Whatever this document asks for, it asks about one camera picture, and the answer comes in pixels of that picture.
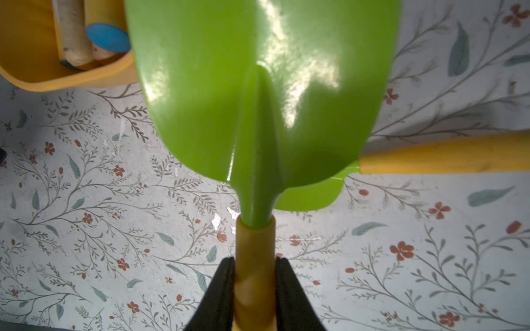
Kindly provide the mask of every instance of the yellow wooden handle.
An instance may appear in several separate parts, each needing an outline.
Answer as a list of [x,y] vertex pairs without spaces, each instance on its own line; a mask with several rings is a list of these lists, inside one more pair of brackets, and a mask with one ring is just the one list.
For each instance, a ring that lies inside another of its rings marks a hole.
[[530,130],[464,137],[359,157],[362,174],[530,171]]
[[232,330],[276,330],[275,233],[274,216],[264,229],[237,218]]

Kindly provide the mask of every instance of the yellow bowl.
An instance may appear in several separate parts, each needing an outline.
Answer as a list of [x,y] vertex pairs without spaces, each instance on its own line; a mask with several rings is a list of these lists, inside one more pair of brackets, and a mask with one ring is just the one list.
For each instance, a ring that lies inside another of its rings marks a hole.
[[0,74],[24,90],[110,87],[138,81],[131,52],[89,71],[59,63],[51,0],[0,0]]

